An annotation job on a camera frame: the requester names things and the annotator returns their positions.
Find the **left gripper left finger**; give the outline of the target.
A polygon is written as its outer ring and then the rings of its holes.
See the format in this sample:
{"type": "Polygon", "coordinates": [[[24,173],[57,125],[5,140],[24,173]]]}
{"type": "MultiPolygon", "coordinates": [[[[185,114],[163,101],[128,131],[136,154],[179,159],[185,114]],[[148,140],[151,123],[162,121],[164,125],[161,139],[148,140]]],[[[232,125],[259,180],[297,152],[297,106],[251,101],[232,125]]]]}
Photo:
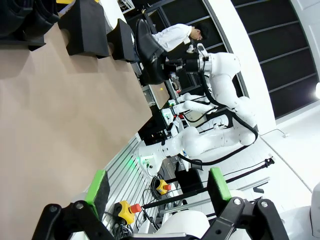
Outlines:
{"type": "Polygon", "coordinates": [[[70,240],[74,233],[84,232],[90,240],[113,240],[102,222],[110,194],[108,172],[97,170],[84,200],[66,207],[50,203],[43,208],[33,240],[70,240]]]}

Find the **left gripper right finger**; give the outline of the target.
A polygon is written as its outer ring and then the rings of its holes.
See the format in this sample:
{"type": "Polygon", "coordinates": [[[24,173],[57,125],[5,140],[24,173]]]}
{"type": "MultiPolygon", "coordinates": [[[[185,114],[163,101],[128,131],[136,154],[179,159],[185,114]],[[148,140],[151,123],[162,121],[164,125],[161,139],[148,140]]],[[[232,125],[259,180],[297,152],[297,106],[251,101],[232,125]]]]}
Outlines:
{"type": "Polygon", "coordinates": [[[289,239],[274,203],[269,199],[251,203],[239,196],[232,197],[218,167],[208,172],[207,191],[216,218],[203,240],[230,240],[236,229],[245,230],[251,240],[289,239]]]}

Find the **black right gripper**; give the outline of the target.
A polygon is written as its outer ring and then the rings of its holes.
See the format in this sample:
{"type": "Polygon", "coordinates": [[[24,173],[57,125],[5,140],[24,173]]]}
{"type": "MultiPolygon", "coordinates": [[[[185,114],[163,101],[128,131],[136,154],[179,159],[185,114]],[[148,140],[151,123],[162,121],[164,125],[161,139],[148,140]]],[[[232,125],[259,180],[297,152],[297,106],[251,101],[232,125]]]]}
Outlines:
{"type": "Polygon", "coordinates": [[[164,70],[167,72],[178,72],[184,70],[187,73],[197,73],[199,71],[199,64],[197,58],[176,59],[166,61],[164,70]]]}

